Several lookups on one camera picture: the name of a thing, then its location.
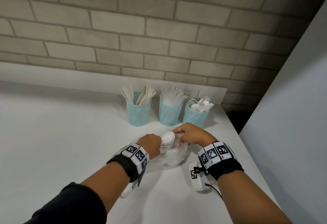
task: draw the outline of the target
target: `black cable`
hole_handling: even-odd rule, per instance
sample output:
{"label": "black cable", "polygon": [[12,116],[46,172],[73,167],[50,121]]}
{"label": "black cable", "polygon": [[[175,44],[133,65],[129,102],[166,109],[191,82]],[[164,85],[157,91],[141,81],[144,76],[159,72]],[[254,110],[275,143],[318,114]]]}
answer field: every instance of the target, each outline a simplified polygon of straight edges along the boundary
{"label": "black cable", "polygon": [[218,193],[218,195],[221,197],[221,199],[224,200],[223,197],[222,197],[222,195],[219,193],[219,191],[214,186],[212,186],[212,185],[210,185],[208,183],[205,183],[204,185],[213,188]]}

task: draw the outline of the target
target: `wristband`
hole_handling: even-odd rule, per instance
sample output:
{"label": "wristband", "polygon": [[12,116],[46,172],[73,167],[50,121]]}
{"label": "wristband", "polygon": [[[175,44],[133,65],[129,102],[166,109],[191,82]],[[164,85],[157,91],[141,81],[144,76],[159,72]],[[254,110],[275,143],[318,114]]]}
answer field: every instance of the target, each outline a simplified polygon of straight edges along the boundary
{"label": "wristband", "polygon": [[130,178],[130,183],[138,179],[139,186],[145,172],[145,168],[150,161],[150,157],[143,147],[138,144],[131,143],[116,152],[107,162],[107,164],[113,161],[118,162],[122,166]]}
{"label": "wristband", "polygon": [[235,154],[222,141],[216,141],[198,152],[202,167],[217,180],[221,175],[236,170],[244,171]]}

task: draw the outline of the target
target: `clear plastic bag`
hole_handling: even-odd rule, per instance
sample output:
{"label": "clear plastic bag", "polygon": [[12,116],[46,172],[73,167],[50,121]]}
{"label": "clear plastic bag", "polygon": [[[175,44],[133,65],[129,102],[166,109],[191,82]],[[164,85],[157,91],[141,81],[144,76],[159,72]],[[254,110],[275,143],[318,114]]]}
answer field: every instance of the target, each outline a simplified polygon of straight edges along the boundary
{"label": "clear plastic bag", "polygon": [[161,154],[150,160],[149,164],[147,165],[146,168],[148,171],[174,168],[184,160],[188,143],[180,142],[180,137],[182,135],[182,133],[176,134],[175,140],[170,147],[160,149]]}

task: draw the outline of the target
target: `black sleeve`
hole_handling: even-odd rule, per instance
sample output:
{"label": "black sleeve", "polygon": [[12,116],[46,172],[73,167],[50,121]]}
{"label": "black sleeve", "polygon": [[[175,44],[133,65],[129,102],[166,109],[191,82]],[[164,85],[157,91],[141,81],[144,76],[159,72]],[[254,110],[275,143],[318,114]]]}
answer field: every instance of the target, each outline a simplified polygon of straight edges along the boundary
{"label": "black sleeve", "polygon": [[87,186],[70,183],[25,224],[106,222],[107,212],[100,197]]}

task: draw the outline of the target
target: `light blue mesh cup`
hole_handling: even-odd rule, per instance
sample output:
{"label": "light blue mesh cup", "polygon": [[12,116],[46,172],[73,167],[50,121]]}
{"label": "light blue mesh cup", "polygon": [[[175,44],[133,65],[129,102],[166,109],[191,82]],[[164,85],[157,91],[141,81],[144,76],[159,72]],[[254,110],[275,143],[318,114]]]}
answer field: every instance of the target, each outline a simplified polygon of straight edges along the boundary
{"label": "light blue mesh cup", "polygon": [[[141,94],[140,91],[134,92],[134,103]],[[149,121],[149,112],[151,101],[146,105],[133,105],[126,101],[128,123],[134,127],[141,127]]]}
{"label": "light blue mesh cup", "polygon": [[183,124],[189,122],[191,124],[194,124],[195,126],[198,126],[198,127],[202,128],[202,126],[204,124],[204,121],[207,118],[207,115],[209,114],[209,111],[207,111],[207,112],[198,112],[198,111],[195,111],[195,110],[191,109],[186,104],[184,118],[183,118]]}
{"label": "light blue mesh cup", "polygon": [[160,101],[159,105],[159,122],[167,127],[174,126],[178,123],[183,103],[179,106],[169,106]]}

